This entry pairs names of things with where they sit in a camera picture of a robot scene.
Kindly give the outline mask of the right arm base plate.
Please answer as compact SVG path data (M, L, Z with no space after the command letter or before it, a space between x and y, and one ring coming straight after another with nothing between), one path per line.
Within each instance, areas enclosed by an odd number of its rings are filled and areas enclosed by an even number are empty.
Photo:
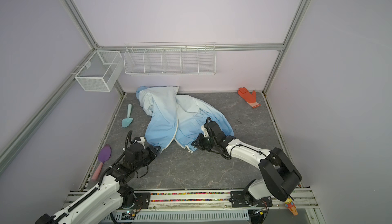
M273 205L270 197L264 197L262 199L255 199L249 193L241 191L231 191L229 202L233 208L245 208L245 207L271 207Z

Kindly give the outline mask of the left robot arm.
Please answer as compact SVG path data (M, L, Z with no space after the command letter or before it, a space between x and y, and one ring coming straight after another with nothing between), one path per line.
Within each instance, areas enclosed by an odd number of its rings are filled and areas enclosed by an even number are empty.
M160 151L160 146L152 146L147 142L137 141L128 145L92 189L52 216L44 214L36 223L97 224L121 207L134 207L137 199L134 188L128 182L139 169L148 167Z

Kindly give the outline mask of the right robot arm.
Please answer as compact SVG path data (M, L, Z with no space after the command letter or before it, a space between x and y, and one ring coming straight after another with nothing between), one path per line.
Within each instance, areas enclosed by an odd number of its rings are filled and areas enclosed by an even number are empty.
M192 146L219 154L227 160L240 159L260 170L262 178L244 188L241 203L255 206L271 196L284 202L302 181L301 174L282 149L261 149L225 135L210 118L202 126L202 131Z

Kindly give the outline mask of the light blue jacket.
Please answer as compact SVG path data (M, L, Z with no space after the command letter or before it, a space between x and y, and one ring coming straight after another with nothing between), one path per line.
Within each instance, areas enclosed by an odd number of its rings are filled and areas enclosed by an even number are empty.
M225 135L234 132L225 116L210 104L190 95L178 94L176 86L139 87L136 97L151 121L145 139L165 150L174 141L190 152L197 150L192 142L202 132L207 118L217 122Z

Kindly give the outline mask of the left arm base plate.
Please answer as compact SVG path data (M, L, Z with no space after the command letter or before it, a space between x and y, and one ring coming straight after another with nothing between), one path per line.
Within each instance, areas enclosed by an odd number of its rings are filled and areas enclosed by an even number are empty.
M151 193L150 192L136 192L131 193L124 197L122 204L123 209L136 209L143 210L148 209L150 204Z

